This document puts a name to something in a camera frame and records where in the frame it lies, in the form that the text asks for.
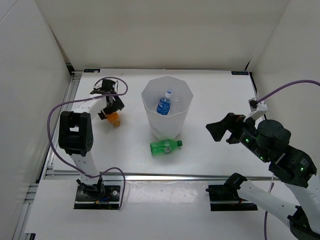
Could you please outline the orange plastic bottle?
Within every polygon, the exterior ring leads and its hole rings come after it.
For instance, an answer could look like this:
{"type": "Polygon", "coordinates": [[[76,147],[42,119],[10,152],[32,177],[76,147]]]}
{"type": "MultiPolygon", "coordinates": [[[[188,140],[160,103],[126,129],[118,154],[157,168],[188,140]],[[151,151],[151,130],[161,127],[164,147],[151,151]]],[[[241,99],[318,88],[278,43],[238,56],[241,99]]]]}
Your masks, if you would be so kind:
{"type": "Polygon", "coordinates": [[[117,112],[106,115],[106,119],[114,126],[119,127],[121,125],[120,117],[117,112]]]}

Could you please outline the blue label Pocari bottle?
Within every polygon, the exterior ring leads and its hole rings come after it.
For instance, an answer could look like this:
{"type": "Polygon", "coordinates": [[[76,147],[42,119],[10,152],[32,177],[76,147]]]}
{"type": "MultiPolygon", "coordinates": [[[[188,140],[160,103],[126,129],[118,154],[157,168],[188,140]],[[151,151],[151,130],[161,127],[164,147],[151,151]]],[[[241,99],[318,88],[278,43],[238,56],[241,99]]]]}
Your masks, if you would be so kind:
{"type": "Polygon", "coordinates": [[[161,97],[158,101],[156,112],[160,115],[166,116],[169,114],[171,107],[171,91],[166,91],[164,96],[161,97]]]}

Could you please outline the green plastic bottle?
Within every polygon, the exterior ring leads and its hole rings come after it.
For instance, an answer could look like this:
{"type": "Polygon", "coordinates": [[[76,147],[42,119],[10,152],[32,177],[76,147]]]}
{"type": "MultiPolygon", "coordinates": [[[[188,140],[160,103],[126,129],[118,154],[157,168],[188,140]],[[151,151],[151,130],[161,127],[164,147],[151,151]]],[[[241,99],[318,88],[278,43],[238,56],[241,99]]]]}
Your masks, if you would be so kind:
{"type": "Polygon", "coordinates": [[[167,139],[151,142],[149,146],[152,156],[160,156],[169,154],[181,148],[183,146],[183,142],[181,140],[167,139]]]}

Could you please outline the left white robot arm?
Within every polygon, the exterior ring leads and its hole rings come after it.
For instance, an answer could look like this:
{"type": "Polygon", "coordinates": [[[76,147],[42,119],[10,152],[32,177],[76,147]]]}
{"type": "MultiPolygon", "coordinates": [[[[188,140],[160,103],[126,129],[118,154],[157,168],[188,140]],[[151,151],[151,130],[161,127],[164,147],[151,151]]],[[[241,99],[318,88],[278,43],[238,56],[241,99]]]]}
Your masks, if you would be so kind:
{"type": "Polygon", "coordinates": [[[81,105],[72,111],[63,111],[59,119],[58,145],[71,157],[80,174],[77,180],[82,190],[93,200],[100,200],[105,188],[100,172],[95,166],[91,149],[94,143],[92,120],[98,116],[114,127],[121,124],[118,112],[125,105],[120,99],[117,77],[99,79],[81,105]]]}

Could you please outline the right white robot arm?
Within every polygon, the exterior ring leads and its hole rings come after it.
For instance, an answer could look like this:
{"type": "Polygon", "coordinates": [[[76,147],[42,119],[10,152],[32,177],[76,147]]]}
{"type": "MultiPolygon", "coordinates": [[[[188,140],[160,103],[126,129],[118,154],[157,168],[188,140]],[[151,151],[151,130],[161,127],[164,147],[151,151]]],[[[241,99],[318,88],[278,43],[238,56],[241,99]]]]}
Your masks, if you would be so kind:
{"type": "Polygon", "coordinates": [[[258,159],[268,163],[269,171],[285,184],[299,204],[271,195],[239,173],[233,173],[221,190],[210,187],[207,192],[215,193],[219,201],[240,198],[257,205],[280,220],[298,240],[320,238],[320,177],[312,158],[290,146],[289,130],[276,120],[256,124],[252,117],[234,113],[207,124],[206,129],[215,142],[230,132],[226,142],[243,144],[258,159]]]}

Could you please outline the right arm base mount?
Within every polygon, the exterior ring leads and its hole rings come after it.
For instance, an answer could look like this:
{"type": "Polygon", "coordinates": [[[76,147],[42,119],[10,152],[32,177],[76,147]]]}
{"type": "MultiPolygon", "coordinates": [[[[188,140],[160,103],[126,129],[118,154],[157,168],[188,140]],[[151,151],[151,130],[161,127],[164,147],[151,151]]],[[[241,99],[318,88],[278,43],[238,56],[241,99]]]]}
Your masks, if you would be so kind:
{"type": "Polygon", "coordinates": [[[205,191],[209,195],[211,212],[243,212],[257,211],[258,207],[238,196],[234,189],[229,189],[224,185],[208,185],[205,191]]]}

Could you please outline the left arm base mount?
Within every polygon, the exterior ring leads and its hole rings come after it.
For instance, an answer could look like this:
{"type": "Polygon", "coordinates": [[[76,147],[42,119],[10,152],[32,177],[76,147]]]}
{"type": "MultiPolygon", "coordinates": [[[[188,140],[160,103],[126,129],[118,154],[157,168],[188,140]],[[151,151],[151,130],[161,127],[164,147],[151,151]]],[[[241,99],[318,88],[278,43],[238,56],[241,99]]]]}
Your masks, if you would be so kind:
{"type": "Polygon", "coordinates": [[[73,208],[75,210],[118,210],[121,190],[120,185],[105,185],[100,196],[92,196],[78,186],[73,208]]]}

